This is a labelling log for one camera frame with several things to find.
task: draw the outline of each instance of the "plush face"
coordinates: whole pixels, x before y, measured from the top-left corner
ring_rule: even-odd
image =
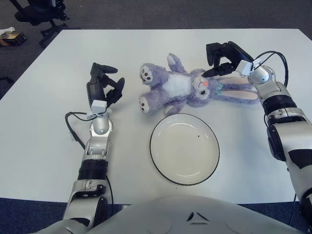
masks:
[[[140,77],[144,84],[150,84],[153,81],[153,74],[148,66],[142,66],[140,70]]]
[[[195,97],[200,100],[206,100],[209,97],[209,81],[202,77],[201,75],[195,77],[192,86],[194,87],[196,93]]]

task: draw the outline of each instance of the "white table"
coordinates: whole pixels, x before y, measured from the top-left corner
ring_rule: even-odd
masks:
[[[289,65],[288,90],[312,119],[312,44],[299,30],[62,31],[0,101],[0,197],[67,202],[83,150],[71,140],[64,114],[89,110],[86,82],[92,63],[97,62],[119,69],[111,78],[126,79],[123,98],[111,106],[115,128],[108,175],[115,203],[177,194],[233,203],[291,201],[294,190],[289,173],[283,162],[271,156],[260,104],[215,100],[202,108],[182,109],[204,120],[219,142],[218,167],[205,182],[173,184],[152,163],[149,139],[164,113],[146,116],[139,110],[138,96],[148,90],[138,76],[141,64],[168,68],[166,56],[172,52],[188,71],[208,69],[205,45],[229,40],[253,57],[268,50],[282,52]],[[278,56],[266,64],[276,71],[278,80],[284,80]],[[74,118],[70,122],[86,142],[89,123]]]

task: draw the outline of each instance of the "dark blue carpet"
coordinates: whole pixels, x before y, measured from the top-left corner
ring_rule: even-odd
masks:
[[[288,223],[292,202],[244,204],[246,208]],[[41,230],[62,219],[66,203],[27,201],[0,198],[0,234],[26,234]],[[121,205],[115,205],[119,211]],[[299,213],[299,202],[295,203],[291,226],[308,233],[308,225]]]

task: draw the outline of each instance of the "purple plush toy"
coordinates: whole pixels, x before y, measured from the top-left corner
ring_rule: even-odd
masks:
[[[174,54],[169,54],[167,61],[171,71],[151,63],[141,67],[143,84],[151,89],[139,98],[140,109],[145,114],[165,105],[165,114],[172,115],[186,103],[193,107],[204,106],[213,99],[244,104],[258,102],[253,86],[245,78],[204,78],[201,75],[205,70],[187,73]]]

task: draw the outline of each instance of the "white plush belly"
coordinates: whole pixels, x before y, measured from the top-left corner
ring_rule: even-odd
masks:
[[[168,81],[162,85],[170,98],[187,96],[191,93],[191,77],[183,74],[169,74]]]

